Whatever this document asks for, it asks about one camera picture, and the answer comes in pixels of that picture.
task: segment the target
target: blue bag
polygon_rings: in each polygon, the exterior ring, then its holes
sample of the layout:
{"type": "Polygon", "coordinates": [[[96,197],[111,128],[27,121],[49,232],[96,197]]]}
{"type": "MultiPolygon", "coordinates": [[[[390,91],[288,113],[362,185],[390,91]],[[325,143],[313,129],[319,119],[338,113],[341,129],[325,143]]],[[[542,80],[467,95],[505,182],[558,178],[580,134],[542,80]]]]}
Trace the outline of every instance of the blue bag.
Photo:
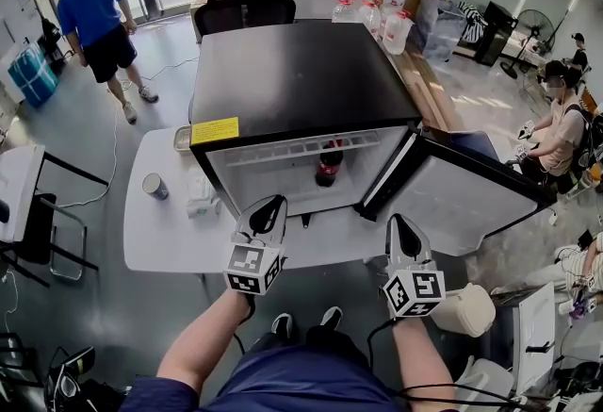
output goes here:
{"type": "Polygon", "coordinates": [[[41,106],[57,87],[57,76],[37,43],[29,43],[8,67],[8,73],[32,107],[41,106]]]}

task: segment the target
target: sneaker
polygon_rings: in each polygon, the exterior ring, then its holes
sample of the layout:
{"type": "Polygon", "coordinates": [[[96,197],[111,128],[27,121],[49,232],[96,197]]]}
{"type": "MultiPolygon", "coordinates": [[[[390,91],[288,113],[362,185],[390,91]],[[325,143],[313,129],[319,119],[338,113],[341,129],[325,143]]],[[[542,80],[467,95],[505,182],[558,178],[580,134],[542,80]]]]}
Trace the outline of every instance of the sneaker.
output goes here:
{"type": "Polygon", "coordinates": [[[331,330],[336,330],[342,318],[343,311],[341,311],[341,308],[339,306],[332,306],[322,316],[320,326],[326,326],[327,328],[331,328],[331,330]]]}
{"type": "Polygon", "coordinates": [[[128,121],[129,124],[133,124],[138,117],[136,111],[132,107],[132,104],[129,102],[123,106],[123,115],[125,115],[125,120],[128,121]]]}
{"type": "Polygon", "coordinates": [[[152,91],[146,85],[142,89],[139,89],[139,95],[141,98],[143,98],[147,102],[156,102],[157,99],[159,98],[159,95],[157,95],[157,92],[152,91]]]}
{"type": "Polygon", "coordinates": [[[272,322],[272,328],[270,331],[274,335],[278,335],[281,338],[291,339],[291,332],[293,330],[293,317],[288,313],[281,313],[272,322]]]}

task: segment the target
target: blue t-shirt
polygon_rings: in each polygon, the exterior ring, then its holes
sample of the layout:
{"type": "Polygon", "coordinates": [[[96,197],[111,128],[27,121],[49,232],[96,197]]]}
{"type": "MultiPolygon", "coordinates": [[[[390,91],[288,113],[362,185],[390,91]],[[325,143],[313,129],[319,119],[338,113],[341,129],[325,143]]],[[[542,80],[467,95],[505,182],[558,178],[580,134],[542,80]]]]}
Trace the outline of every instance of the blue t-shirt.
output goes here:
{"type": "Polygon", "coordinates": [[[212,402],[199,408],[188,385],[165,378],[138,379],[120,412],[400,412],[369,371],[305,345],[244,357],[212,402]]]}
{"type": "Polygon", "coordinates": [[[58,22],[63,35],[77,29],[83,47],[93,44],[120,24],[116,1],[120,0],[58,0],[58,22]]]}

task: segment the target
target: white table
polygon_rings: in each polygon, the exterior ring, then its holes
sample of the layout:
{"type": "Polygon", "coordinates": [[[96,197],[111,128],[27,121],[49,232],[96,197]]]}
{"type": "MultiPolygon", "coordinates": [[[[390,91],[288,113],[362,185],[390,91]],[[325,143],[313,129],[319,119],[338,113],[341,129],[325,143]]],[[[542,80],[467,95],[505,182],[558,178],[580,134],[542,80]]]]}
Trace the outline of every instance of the white table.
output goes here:
{"type": "MultiPolygon", "coordinates": [[[[225,206],[189,219],[187,169],[198,166],[193,155],[173,149],[176,127],[147,133],[134,160],[125,198],[123,253],[130,270],[142,272],[222,272],[235,219],[225,206]],[[142,190],[148,173],[158,173],[170,195],[157,201],[142,190]]],[[[385,222],[370,222],[351,207],[312,215],[307,229],[299,216],[288,218],[286,269],[319,266],[383,255],[385,222]]]]}
{"type": "Polygon", "coordinates": [[[23,240],[43,159],[43,145],[17,147],[0,155],[0,199],[10,211],[8,222],[0,222],[4,243],[23,240]]]}

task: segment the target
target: mini fridge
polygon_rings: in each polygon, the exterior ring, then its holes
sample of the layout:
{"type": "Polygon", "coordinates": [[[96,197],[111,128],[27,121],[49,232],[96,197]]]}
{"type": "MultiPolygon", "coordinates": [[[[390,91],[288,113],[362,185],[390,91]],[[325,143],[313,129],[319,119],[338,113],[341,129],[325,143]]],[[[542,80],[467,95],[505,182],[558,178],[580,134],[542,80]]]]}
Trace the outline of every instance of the mini fridge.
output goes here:
{"type": "Polygon", "coordinates": [[[421,129],[410,94],[363,25],[304,22],[204,37],[191,123],[190,149],[235,217],[272,194],[286,197],[291,217],[352,206],[375,221],[397,211],[434,250],[462,255],[555,202],[512,168],[421,129]],[[331,152],[343,158],[325,187],[317,173],[331,152]]]}

